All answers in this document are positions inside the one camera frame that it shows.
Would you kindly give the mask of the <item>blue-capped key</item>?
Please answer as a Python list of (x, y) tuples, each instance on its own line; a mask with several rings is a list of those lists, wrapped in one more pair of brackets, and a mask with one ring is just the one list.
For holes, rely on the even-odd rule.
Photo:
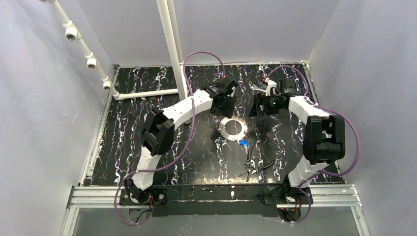
[(248, 142), (247, 142), (247, 141), (245, 141), (245, 140), (239, 140), (239, 141), (238, 141), (238, 143), (239, 143), (240, 145), (244, 146), (244, 147), (249, 146)]

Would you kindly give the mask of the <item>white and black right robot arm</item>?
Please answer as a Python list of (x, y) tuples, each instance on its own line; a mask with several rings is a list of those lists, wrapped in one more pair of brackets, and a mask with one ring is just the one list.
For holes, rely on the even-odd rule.
[(256, 92), (250, 117), (275, 115), (286, 109), (305, 125), (302, 141), (303, 156), (287, 174), (281, 186), (261, 194), (265, 199), (279, 198), (283, 202), (309, 201), (311, 180), (331, 163), (345, 155), (345, 121), (339, 115), (316, 108), (315, 104), (297, 90), (294, 79), (278, 83), (264, 78), (264, 88), (251, 85)]

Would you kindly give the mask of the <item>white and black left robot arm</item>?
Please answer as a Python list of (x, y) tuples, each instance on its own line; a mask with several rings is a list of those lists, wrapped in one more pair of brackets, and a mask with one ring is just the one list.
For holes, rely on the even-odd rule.
[(153, 184), (153, 175), (163, 170), (157, 164), (174, 142), (176, 129), (186, 121), (195, 119), (201, 112), (231, 118), (234, 112), (238, 83), (232, 78), (201, 86), (188, 98), (170, 107), (151, 109), (141, 132), (141, 153), (137, 170), (124, 180), (125, 189), (139, 204), (143, 203), (145, 191)]

